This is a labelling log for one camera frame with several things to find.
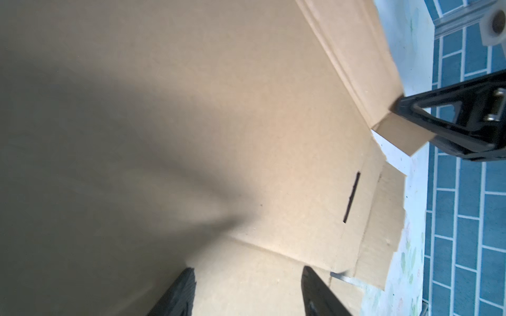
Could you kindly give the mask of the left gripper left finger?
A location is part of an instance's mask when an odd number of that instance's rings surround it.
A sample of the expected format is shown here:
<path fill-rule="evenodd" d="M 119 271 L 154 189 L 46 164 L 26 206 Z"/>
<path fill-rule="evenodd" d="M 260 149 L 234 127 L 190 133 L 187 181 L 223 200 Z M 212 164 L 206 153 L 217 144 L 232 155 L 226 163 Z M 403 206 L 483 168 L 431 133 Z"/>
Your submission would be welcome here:
<path fill-rule="evenodd" d="M 149 311 L 148 316 L 191 316 L 196 294 L 194 268 L 186 268 Z"/>

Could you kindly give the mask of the brown cardboard box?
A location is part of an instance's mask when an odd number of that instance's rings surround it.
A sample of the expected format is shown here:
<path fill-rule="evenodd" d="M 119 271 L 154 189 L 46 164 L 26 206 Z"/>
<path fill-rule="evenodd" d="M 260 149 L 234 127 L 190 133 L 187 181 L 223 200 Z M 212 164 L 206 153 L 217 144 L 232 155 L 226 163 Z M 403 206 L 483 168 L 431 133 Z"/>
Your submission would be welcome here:
<path fill-rule="evenodd" d="M 1 314 L 358 314 L 386 287 L 431 134 L 376 1 L 2 1 Z"/>

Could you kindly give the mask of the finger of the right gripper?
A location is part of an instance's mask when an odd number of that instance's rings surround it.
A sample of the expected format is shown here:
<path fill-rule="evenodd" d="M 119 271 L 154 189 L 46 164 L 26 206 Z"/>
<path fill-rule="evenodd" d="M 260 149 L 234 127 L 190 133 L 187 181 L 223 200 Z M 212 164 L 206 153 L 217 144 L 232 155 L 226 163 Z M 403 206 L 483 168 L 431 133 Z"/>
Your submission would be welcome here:
<path fill-rule="evenodd" d="M 393 112 L 435 134 L 440 151 L 468 161 L 505 159 L 505 71 L 401 98 Z"/>

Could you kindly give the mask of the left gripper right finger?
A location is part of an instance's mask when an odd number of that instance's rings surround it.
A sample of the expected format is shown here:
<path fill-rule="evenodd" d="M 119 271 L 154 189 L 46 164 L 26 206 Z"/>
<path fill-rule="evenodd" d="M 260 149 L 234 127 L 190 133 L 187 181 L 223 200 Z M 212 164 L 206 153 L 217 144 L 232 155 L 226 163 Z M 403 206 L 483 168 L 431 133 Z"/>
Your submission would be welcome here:
<path fill-rule="evenodd" d="M 304 266 L 301 276 L 306 316 L 352 316 L 337 296 L 310 266 Z"/>

